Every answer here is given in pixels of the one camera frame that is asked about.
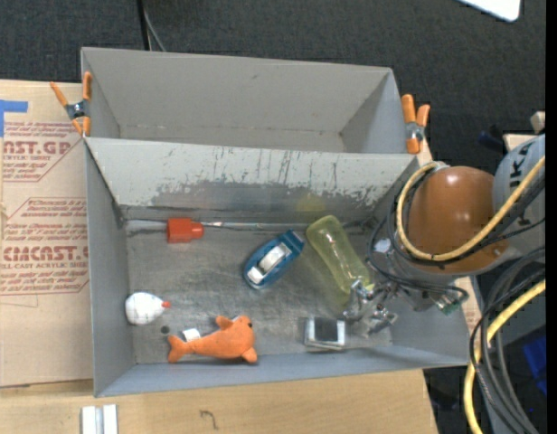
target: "cardboard sheet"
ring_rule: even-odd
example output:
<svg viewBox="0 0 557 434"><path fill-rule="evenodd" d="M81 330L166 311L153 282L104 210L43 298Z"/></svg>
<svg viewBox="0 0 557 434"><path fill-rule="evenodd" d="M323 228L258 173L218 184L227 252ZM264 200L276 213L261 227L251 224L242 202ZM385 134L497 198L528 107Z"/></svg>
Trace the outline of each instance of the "cardboard sheet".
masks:
<svg viewBox="0 0 557 434"><path fill-rule="evenodd" d="M60 84L70 103L81 85ZM46 82L0 80L0 387L92 375L81 137Z"/></svg>

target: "clear bottle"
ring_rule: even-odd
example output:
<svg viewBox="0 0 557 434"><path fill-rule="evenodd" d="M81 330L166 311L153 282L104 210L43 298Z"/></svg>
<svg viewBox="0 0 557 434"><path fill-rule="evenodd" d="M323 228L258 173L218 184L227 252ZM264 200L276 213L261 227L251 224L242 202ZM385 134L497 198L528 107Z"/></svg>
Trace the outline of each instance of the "clear bottle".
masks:
<svg viewBox="0 0 557 434"><path fill-rule="evenodd" d="M334 215L327 215L307 227L308 242L333 274L336 285L347 296L351 285L360 279L364 287L371 285L371 274Z"/></svg>

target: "plush toy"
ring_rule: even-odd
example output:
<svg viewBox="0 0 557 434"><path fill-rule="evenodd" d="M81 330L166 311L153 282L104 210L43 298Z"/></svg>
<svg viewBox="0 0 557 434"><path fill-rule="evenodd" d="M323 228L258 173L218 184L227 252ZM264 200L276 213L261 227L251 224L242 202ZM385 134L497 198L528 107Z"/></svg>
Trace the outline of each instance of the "plush toy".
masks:
<svg viewBox="0 0 557 434"><path fill-rule="evenodd" d="M220 330L189 342L169 335L171 350L168 362L176 363L186 354L199 354L221 359L242 357L248 363L256 363L257 353L252 347L254 332L250 318L237 316L230 320L225 316L217 316L216 324Z"/></svg>

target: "metal bracket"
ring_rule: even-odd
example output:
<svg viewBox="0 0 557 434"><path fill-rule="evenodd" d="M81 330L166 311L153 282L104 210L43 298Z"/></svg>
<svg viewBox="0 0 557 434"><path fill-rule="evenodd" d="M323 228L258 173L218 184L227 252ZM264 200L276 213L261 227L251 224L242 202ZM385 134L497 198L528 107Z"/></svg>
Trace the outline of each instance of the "metal bracket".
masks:
<svg viewBox="0 0 557 434"><path fill-rule="evenodd" d="M80 434L118 434L118 405L82 407Z"/></svg>

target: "gray bin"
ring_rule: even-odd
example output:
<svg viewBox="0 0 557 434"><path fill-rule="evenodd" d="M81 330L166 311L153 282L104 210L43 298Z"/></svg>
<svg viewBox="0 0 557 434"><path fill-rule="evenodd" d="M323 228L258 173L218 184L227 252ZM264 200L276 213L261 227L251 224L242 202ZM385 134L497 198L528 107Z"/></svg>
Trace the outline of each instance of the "gray bin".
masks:
<svg viewBox="0 0 557 434"><path fill-rule="evenodd" d="M302 344L306 316L336 316L329 272L310 245L268 289L241 277L249 255L329 213L381 216L417 167L405 152L392 70L304 61L82 50L93 76L86 143L96 396L275 382L467 363L460 313L415 313L340 353ZM205 224L168 244L165 221ZM365 237L350 229L363 254ZM172 308L130 325L124 301L146 290ZM166 362L166 329L214 330L248 315L255 365L187 356Z"/></svg>

